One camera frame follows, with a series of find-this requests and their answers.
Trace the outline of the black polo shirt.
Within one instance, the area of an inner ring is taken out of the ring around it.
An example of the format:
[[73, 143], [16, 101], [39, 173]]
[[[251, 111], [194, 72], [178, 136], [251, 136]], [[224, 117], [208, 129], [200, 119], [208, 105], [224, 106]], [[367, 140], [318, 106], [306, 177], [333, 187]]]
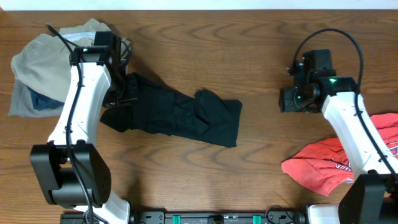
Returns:
[[223, 100], [206, 89], [198, 90], [192, 98], [138, 73], [132, 76], [137, 83], [137, 100], [106, 110], [100, 119], [103, 124], [121, 133], [140, 129], [224, 147], [236, 146], [243, 107], [240, 101]]

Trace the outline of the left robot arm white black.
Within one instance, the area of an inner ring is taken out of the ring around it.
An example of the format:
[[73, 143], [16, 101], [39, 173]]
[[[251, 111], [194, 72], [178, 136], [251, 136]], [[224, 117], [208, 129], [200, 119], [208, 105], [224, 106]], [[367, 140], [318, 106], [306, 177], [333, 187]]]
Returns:
[[110, 169], [96, 149], [101, 109], [135, 100], [136, 82], [126, 75], [131, 49], [111, 31], [95, 32], [92, 45], [79, 46], [47, 28], [70, 53], [71, 81], [47, 143], [30, 152], [44, 199], [74, 210], [60, 223], [137, 223], [131, 204], [112, 191]]

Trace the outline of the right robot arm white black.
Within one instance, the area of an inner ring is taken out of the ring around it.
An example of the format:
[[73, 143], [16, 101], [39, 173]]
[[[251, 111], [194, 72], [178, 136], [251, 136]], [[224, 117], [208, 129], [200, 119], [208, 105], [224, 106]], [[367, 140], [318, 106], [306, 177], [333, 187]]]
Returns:
[[371, 121], [361, 80], [336, 75], [328, 49], [311, 50], [288, 67], [292, 87], [280, 90], [283, 113], [322, 113], [351, 163], [354, 184], [338, 204], [280, 209], [289, 223], [397, 223], [397, 159]]

